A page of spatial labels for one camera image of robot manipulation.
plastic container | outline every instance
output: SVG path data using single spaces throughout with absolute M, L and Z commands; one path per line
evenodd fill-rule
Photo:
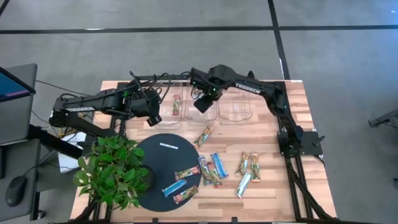
M 229 88 L 218 100 L 220 124 L 246 124 L 252 115 L 250 95 L 244 90 Z
M 186 87 L 186 94 L 185 94 L 185 111 L 184 117 L 188 121 L 195 123 L 203 123 L 204 125 L 212 123 L 214 120 L 217 119 L 217 102 L 214 102 L 211 107 L 207 109 L 206 112 L 201 113 L 198 109 L 193 105 L 197 98 L 200 98 L 200 91 L 194 89 L 189 85 L 189 81 L 187 82 Z
M 160 91 L 160 97 L 162 98 L 166 93 L 169 81 L 157 82 L 154 88 Z M 183 83 L 172 82 L 169 92 L 164 98 L 162 104 L 160 104 L 159 115 L 162 118 L 162 122 L 155 125 L 157 129 L 178 129 L 181 124 L 182 117 L 182 102 L 183 102 Z

potted plant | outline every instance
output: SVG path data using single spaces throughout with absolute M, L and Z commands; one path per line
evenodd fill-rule
M 154 184 L 154 175 L 149 167 L 142 165 L 144 151 L 137 142 L 123 136 L 98 138 L 92 145 L 88 163 L 78 159 L 81 170 L 73 182 L 83 187 L 80 195 L 89 194 L 90 199 L 117 205 L 124 209 L 133 204 L 138 207 L 137 197 Z

wooden tabletop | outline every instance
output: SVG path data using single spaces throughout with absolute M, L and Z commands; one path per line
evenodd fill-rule
M 117 84 L 118 81 L 104 81 L 101 89 L 116 88 Z M 286 81 L 286 88 L 294 120 L 304 130 L 311 131 L 314 126 L 303 83 Z M 171 115 L 174 95 L 183 97 L 181 116 Z M 219 152 L 229 177 L 222 179 L 223 185 L 218 189 L 200 183 L 199 193 L 184 206 L 171 212 L 152 212 L 141 207 L 122 211 L 117 209 L 112 211 L 112 222 L 151 222 L 153 218 L 159 218 L 160 222 L 230 222 L 231 217 L 237 217 L 240 222 L 295 220 L 285 161 L 279 153 L 276 138 L 277 119 L 263 98 L 230 88 L 218 104 L 215 103 L 207 114 L 200 116 L 193 110 L 189 87 L 175 86 L 170 88 L 162 103 L 160 115 L 168 126 L 152 128 L 147 124 L 147 118 L 133 118 L 126 122 L 127 136 L 141 141 L 157 133 L 174 133 L 193 142 L 210 124 L 214 131 L 198 150 L 199 155 L 204 155 L 207 161 L 211 161 L 210 154 Z M 95 114 L 94 123 L 101 128 L 108 128 L 110 121 L 108 115 Z M 234 173 L 242 152 L 261 154 L 261 181 L 250 182 L 242 199 L 239 199 L 234 191 L 241 177 L 236 177 Z M 309 191 L 323 209 L 335 217 L 323 164 L 313 156 L 302 156 L 302 160 Z M 88 195 L 79 197 L 79 192 L 80 188 L 76 192 L 71 218 L 77 217 L 87 206 Z M 297 192 L 301 213 L 305 217 L 302 194 L 299 189 Z M 104 216 L 104 208 L 105 205 L 102 206 L 100 217 Z

white label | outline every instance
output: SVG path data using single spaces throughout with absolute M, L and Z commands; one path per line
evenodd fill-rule
M 69 108 L 67 111 L 69 112 L 82 112 L 82 111 L 93 111 L 95 110 L 92 107 L 84 107 L 84 108 Z
M 247 90 L 247 91 L 250 91 L 252 93 L 260 94 L 260 92 L 261 92 L 260 90 L 257 90 L 255 88 L 251 88 L 251 87 L 248 87 L 248 86 L 245 86 L 245 85 L 242 85 L 242 84 L 235 83 L 235 85 L 236 85 L 236 87 L 238 87 L 238 88 L 240 88 L 242 90 Z
M 161 145 L 161 146 L 165 146 L 165 147 L 170 147 L 170 148 L 172 148 L 172 149 L 178 149 L 177 146 L 171 146 L 171 145 L 169 145 L 169 144 L 160 143 L 160 145 Z

computer monitor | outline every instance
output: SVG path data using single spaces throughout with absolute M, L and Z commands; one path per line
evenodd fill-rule
M 0 67 L 0 102 L 36 94 L 36 91 Z

